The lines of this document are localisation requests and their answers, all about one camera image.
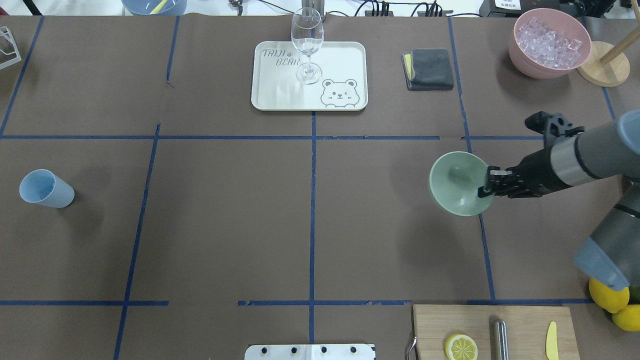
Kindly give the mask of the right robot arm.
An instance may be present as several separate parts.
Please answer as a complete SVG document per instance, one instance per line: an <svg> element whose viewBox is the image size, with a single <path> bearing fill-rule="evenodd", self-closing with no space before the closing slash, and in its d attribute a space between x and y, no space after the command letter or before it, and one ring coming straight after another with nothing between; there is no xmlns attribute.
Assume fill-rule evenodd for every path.
<svg viewBox="0 0 640 360"><path fill-rule="evenodd" d="M614 291L639 285L639 112L630 111L594 129L574 127L562 114L536 112L525 126L543 136L542 150L517 166L485 168L478 198L540 198L595 180L630 180L606 217L574 255L574 264Z"/></svg>

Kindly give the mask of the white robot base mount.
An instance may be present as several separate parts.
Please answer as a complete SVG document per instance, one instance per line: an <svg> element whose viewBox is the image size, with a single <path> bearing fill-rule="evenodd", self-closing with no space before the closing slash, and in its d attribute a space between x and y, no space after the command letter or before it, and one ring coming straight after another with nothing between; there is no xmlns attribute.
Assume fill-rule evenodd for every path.
<svg viewBox="0 0 640 360"><path fill-rule="evenodd" d="M245 360L375 360L373 344L256 344L249 346Z"/></svg>

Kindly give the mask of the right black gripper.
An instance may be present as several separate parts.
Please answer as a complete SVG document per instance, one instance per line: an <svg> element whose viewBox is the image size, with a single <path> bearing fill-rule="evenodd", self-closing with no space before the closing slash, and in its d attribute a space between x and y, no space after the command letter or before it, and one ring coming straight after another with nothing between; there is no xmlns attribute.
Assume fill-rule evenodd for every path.
<svg viewBox="0 0 640 360"><path fill-rule="evenodd" d="M477 189L478 198L508 196L508 198L540 198L563 191L569 185L556 175L551 164L551 149L545 148L524 157L517 166L502 170L488 166L486 186Z"/></svg>

